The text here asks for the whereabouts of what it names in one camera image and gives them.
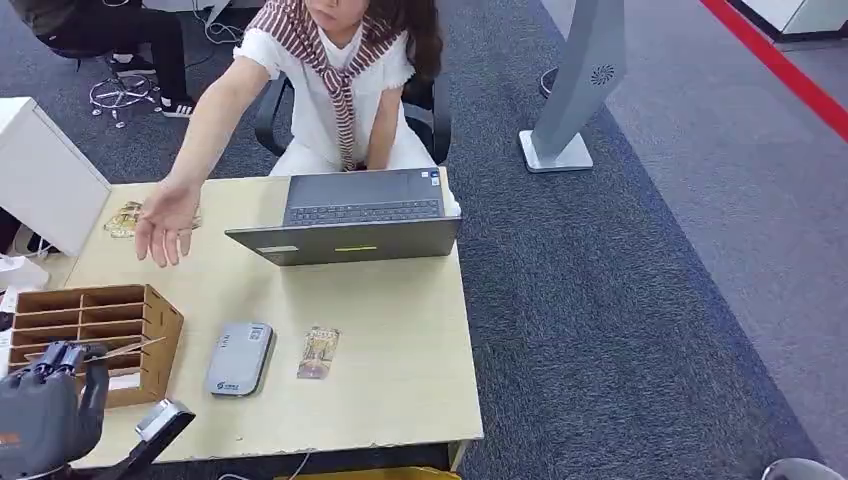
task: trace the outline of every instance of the gray pillar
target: gray pillar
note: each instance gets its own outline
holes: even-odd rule
[[[592,168],[580,129],[625,71],[624,0],[578,0],[553,92],[535,129],[520,134],[531,172]]]

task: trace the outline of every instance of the wooden divider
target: wooden divider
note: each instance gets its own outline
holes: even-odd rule
[[[164,338],[106,360],[110,377],[137,374],[140,379],[138,386],[110,388],[108,407],[156,402],[165,397],[182,324],[182,314],[150,285],[23,293],[12,325],[9,371],[26,367],[55,341],[99,343],[114,350]],[[81,388],[84,365],[77,377]]]

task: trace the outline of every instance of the woman's left arm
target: woman's left arm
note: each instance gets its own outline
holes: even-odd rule
[[[403,95],[403,87],[384,90],[374,117],[371,140],[368,143],[368,170],[385,170],[389,166],[389,156],[395,145],[397,135],[398,112]]]

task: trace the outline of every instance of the laptop lid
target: laptop lid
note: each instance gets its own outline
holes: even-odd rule
[[[459,217],[409,222],[228,230],[227,236],[280,266],[447,256]]]

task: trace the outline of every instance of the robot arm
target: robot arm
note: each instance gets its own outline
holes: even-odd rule
[[[0,380],[0,478],[43,478],[67,472],[100,441],[109,372],[105,360],[86,364],[78,401],[75,376],[84,360],[106,354],[100,345],[51,344],[40,359]],[[119,479],[149,466],[194,419],[163,400],[137,427],[141,442],[98,479]]]
[[[99,345],[53,343],[39,360],[0,381],[2,478],[48,474],[97,445],[109,373],[102,361],[87,365],[79,407],[74,378],[83,360],[105,353]]]

